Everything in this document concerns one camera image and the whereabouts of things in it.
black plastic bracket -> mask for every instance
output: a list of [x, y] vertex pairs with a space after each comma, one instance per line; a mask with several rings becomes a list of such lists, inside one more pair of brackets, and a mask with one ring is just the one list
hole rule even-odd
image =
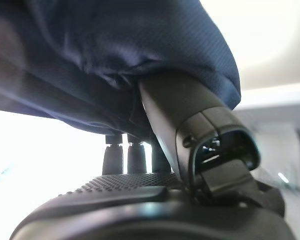
[[241, 160], [228, 161], [198, 174], [196, 184], [212, 205], [244, 203], [285, 215], [285, 202], [278, 189], [258, 183]]

blue cloth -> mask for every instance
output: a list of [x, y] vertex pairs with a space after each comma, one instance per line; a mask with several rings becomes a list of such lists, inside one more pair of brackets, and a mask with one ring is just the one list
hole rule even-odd
[[163, 70], [192, 75], [231, 109], [240, 101], [235, 60], [199, 0], [0, 0], [2, 21], [23, 60], [0, 49], [0, 64], [22, 71], [17, 90], [0, 75], [0, 110], [144, 138], [137, 81]]

